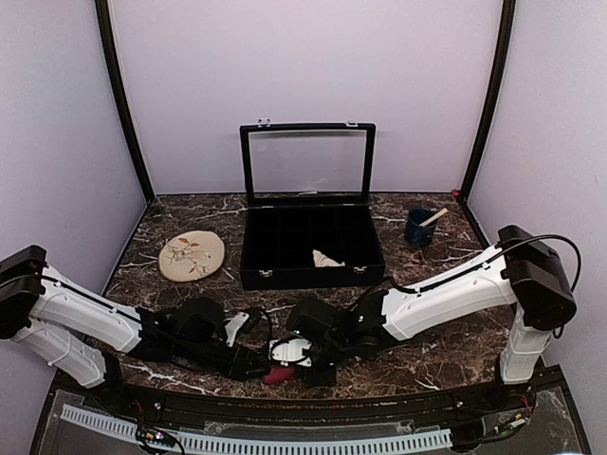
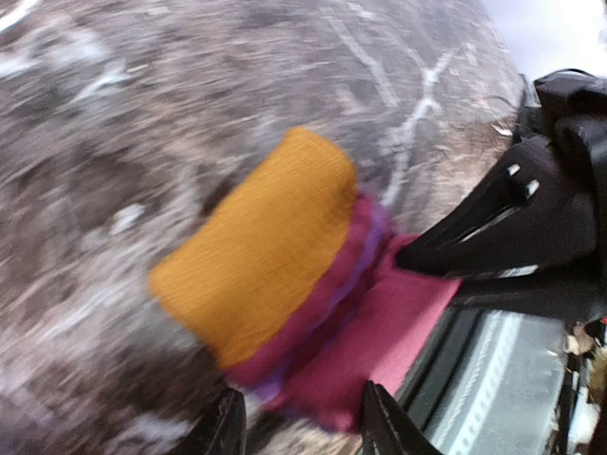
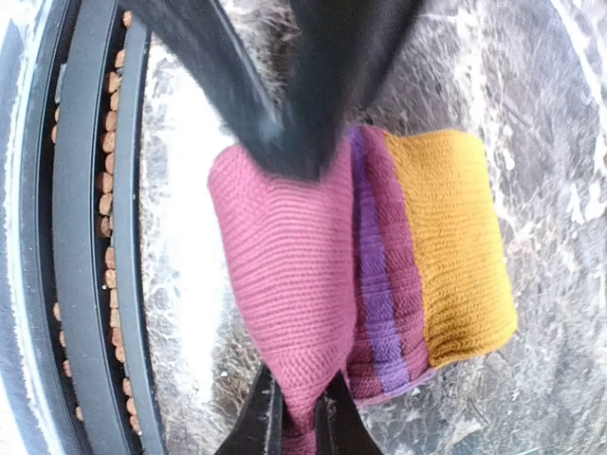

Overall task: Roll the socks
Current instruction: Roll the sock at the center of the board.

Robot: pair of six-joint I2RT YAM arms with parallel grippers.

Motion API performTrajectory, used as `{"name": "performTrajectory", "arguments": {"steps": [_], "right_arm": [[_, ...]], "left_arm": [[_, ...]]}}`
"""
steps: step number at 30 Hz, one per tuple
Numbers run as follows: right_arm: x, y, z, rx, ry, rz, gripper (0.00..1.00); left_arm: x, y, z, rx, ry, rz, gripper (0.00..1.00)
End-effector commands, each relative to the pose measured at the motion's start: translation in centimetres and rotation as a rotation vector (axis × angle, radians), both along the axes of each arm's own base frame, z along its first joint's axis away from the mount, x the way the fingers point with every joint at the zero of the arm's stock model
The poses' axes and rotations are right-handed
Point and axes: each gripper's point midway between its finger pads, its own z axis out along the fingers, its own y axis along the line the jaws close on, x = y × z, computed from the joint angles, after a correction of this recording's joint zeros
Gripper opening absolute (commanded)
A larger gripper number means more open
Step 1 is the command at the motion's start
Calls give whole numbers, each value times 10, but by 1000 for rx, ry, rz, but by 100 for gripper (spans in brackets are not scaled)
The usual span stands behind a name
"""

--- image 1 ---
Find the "beige brown block sock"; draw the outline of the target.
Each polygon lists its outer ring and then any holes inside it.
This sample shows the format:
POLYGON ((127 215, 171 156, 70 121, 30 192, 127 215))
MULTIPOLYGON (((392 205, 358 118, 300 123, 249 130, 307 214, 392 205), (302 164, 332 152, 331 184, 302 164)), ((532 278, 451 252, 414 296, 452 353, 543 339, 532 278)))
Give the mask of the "beige brown block sock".
POLYGON ((313 256, 313 264, 315 267, 317 268, 321 268, 321 267, 343 267, 345 266, 345 262, 337 262, 331 258, 329 258, 328 256, 326 256, 325 254, 323 254, 322 252, 320 252, 317 249, 314 249, 312 251, 312 256, 313 256))

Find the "maroon purple orange sock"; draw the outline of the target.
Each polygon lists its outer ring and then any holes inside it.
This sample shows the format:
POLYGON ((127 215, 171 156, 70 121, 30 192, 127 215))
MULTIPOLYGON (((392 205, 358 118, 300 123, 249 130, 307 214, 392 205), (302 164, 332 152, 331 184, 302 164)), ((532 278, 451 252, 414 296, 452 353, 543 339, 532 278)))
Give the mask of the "maroon purple orange sock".
POLYGON ((263 377, 266 384, 281 384, 292 381, 296 375, 296 368, 292 366, 273 366, 269 373, 263 377))

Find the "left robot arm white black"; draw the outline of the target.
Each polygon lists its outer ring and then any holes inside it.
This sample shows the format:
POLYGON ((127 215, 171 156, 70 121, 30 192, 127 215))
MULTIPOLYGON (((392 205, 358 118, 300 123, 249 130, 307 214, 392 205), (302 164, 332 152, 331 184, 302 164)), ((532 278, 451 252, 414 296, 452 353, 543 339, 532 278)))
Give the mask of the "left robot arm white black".
POLYGON ((177 358, 245 381, 266 375, 263 355, 235 341, 239 325, 209 298, 152 312, 99 296, 46 262, 46 251, 28 246, 1 262, 1 337, 30 349, 82 387, 96 389, 114 413, 134 405, 118 359, 93 348, 85 335, 132 358, 172 363, 177 358))

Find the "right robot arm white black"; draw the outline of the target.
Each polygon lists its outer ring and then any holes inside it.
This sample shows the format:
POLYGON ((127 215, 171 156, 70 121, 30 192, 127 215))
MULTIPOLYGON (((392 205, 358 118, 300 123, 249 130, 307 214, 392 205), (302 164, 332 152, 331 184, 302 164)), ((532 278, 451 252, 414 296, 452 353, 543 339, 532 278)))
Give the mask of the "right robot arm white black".
POLYGON ((291 311, 286 328, 294 337, 272 344, 268 356, 306 369, 309 381, 334 384, 337 364, 373 358, 443 323, 489 308, 512 305, 515 319, 497 360, 498 379, 484 391, 494 411, 506 410, 521 394, 554 334, 577 312, 574 291, 559 253, 547 241, 569 244, 558 234, 533 236, 510 225, 478 256, 425 281, 386 290, 374 284, 345 308, 307 298, 291 311))

